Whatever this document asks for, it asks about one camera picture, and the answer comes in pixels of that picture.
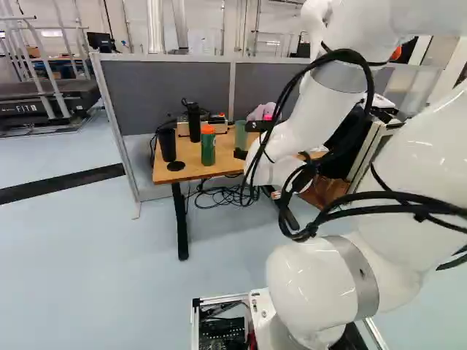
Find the light blue floor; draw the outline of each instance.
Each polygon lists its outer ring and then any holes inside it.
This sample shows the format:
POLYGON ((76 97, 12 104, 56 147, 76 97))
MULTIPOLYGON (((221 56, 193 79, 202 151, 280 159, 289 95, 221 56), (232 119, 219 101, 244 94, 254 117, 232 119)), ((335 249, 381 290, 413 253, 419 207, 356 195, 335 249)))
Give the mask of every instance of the light blue floor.
POLYGON ((120 163, 105 111, 78 132, 0 139, 0 188, 120 163))
MULTIPOLYGON (((1 187, 118 162, 107 121, 89 126, 0 141, 1 187)), ((317 213, 297 198, 292 210, 302 225, 317 213)), ((0 206, 0 349, 189 349, 191 298, 264 287, 267 256, 287 243, 266 200, 191 206, 186 262, 177 259, 171 198, 133 215, 125 177, 0 206)), ((351 227, 331 223, 323 233, 351 227)), ((390 348, 467 349, 466 274, 437 273, 413 303, 377 316, 390 348)))

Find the black floor stripe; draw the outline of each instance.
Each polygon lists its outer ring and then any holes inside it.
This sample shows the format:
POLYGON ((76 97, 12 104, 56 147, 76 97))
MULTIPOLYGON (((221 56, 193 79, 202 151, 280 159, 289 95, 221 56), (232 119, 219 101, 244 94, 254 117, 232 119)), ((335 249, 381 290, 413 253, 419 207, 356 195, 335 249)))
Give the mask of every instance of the black floor stripe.
POLYGON ((123 169, 123 164, 118 163, 73 174, 51 177, 50 179, 28 182, 27 184, 5 187, 0 189, 0 205, 83 186, 84 184, 113 179, 122 175, 125 175, 125 170, 123 169))

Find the black tumbler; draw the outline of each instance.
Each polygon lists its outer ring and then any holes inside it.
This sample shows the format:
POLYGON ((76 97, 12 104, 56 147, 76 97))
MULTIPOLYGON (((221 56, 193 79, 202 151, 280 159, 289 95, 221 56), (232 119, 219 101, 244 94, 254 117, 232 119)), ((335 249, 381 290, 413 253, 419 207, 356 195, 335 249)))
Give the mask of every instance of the black tumbler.
POLYGON ((165 162, 173 162, 177 159, 177 146, 175 143, 175 130, 162 129, 158 132, 162 158, 165 162))
POLYGON ((201 140, 201 111, 196 102, 187 105, 188 128, 190 129, 190 141, 200 142, 201 140))

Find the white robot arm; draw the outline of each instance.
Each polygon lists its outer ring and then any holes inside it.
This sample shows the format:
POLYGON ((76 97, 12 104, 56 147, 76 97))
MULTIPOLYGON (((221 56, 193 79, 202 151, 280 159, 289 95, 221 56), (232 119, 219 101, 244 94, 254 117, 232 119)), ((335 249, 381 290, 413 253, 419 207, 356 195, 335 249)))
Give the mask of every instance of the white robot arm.
MULTIPOLYGON (((465 18, 464 0, 346 0, 333 9, 323 42, 332 50, 353 49, 369 62, 385 62, 412 35, 466 34, 465 18)), ((327 63, 310 75, 290 118, 272 131, 253 178, 247 169, 260 140, 252 145, 245 166, 248 181, 289 190, 286 179, 304 164, 293 155, 326 141, 366 90, 362 69, 353 64, 327 63)), ((382 150, 375 172, 365 175, 359 192, 383 191, 380 177, 392 191, 467 207, 466 106, 464 82, 408 121, 382 150)), ((433 217, 362 215, 355 232, 276 249, 268 259, 266 279, 290 339, 307 349, 326 349, 340 338, 344 324, 412 300, 426 274, 467 244, 465 231, 449 228, 467 227, 465 217, 433 217), (437 219, 447 224, 439 225, 437 219)))

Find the gray partition panel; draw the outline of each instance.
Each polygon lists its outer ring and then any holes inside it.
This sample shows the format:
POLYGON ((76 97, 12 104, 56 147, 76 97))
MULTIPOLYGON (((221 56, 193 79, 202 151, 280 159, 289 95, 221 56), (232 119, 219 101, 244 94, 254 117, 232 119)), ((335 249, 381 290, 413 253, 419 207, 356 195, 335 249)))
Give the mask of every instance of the gray partition panel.
POLYGON ((102 61, 123 136, 154 133, 185 97, 211 112, 228 112, 229 62, 102 61))
MULTIPOLYGON (((259 104, 276 102, 284 86, 305 67, 304 63, 237 63, 233 118, 246 119, 259 104)), ((284 106, 282 119, 289 118, 297 98, 298 86, 284 106)))
POLYGON ((374 74, 374 89, 376 93, 382 95, 385 92, 394 69, 394 67, 384 67, 374 74))

